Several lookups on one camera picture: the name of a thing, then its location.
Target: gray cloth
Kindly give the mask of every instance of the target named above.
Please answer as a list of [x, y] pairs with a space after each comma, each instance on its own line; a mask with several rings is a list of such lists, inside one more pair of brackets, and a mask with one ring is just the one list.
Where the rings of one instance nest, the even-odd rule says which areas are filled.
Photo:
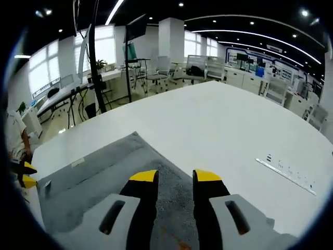
[[[136, 132], [87, 155], [77, 166], [66, 166], [39, 181], [46, 231], [53, 235], [72, 231], [86, 211], [110, 193], [120, 193], [130, 176], [152, 169], [159, 171], [159, 191], [151, 249], [178, 249], [178, 241], [199, 249], [191, 177]], [[45, 189], [49, 180], [50, 189]]]

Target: window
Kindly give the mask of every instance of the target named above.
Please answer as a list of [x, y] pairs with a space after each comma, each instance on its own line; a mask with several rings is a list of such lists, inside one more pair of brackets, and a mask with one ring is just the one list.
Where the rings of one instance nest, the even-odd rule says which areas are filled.
[[58, 40], [48, 44], [29, 60], [29, 87], [32, 98], [50, 88], [60, 78]]
[[207, 56], [217, 56], [217, 41], [207, 38]]
[[184, 57], [201, 55], [201, 35], [185, 31]]
[[[82, 37], [78, 33], [74, 39], [75, 67], [78, 73]], [[114, 47], [114, 28], [113, 26], [98, 27], [95, 30], [95, 54], [96, 60], [104, 60], [107, 64], [116, 62], [116, 53]], [[90, 70], [87, 53], [85, 52], [83, 60], [83, 72]]]

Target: office chair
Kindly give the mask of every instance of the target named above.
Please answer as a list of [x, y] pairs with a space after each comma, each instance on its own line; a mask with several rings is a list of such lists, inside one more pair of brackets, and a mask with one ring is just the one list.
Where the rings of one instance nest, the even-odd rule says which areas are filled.
[[202, 81], [207, 78], [207, 56], [188, 55], [186, 64], [186, 75], [184, 79], [191, 80], [194, 84], [195, 80]]
[[265, 90], [264, 97], [284, 106], [287, 94], [287, 83], [284, 80], [271, 77], [268, 87]]
[[316, 130], [321, 131], [323, 124], [326, 121], [328, 112], [321, 105], [316, 104], [313, 106], [310, 114], [306, 114], [304, 120], [310, 123]]
[[146, 79], [151, 80], [153, 83], [155, 83], [156, 94], [159, 93], [158, 91], [158, 85], [161, 85], [161, 80], [164, 80], [164, 86], [165, 91], [168, 91], [168, 84], [166, 83], [167, 79], [170, 76], [170, 58], [168, 56], [159, 56], [157, 58], [157, 64], [156, 64], [156, 70], [153, 70], [152, 74], [147, 74]]

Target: white tabletop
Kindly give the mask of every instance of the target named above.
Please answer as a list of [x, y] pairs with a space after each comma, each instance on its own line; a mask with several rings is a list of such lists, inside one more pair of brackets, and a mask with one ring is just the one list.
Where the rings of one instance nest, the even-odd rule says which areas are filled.
[[[215, 81], [124, 105], [59, 134], [35, 151], [34, 177], [134, 131], [190, 176], [195, 168], [220, 175], [232, 194], [274, 218], [278, 232], [299, 236], [330, 191], [333, 145], [322, 134], [269, 100]], [[317, 196], [255, 161], [267, 154], [315, 180]]]
[[[119, 69], [115, 69], [113, 71], [103, 72], [101, 73], [102, 81], [108, 81], [114, 78], [118, 78], [121, 75], [121, 71]], [[59, 100], [65, 98], [66, 96], [70, 95], [71, 91], [76, 89], [77, 87], [84, 88], [88, 85], [88, 78], [83, 77], [82, 84], [80, 84], [80, 81], [74, 81], [73, 83], [69, 84], [68, 86], [62, 88], [59, 90], [57, 94], [49, 98], [38, 110], [37, 115], [43, 113], [44, 111], [50, 109], [54, 105], [56, 105]]]

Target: white pillar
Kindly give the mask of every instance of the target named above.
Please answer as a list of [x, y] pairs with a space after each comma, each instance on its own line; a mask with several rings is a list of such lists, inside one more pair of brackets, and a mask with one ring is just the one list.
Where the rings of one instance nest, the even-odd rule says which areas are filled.
[[207, 38], [201, 37], [201, 55], [205, 56], [207, 54]]
[[184, 21], [167, 18], [159, 22], [158, 47], [160, 56], [171, 61], [184, 61]]
[[328, 112], [327, 122], [322, 133], [333, 143], [333, 60], [330, 52], [325, 53], [325, 83], [320, 105]]

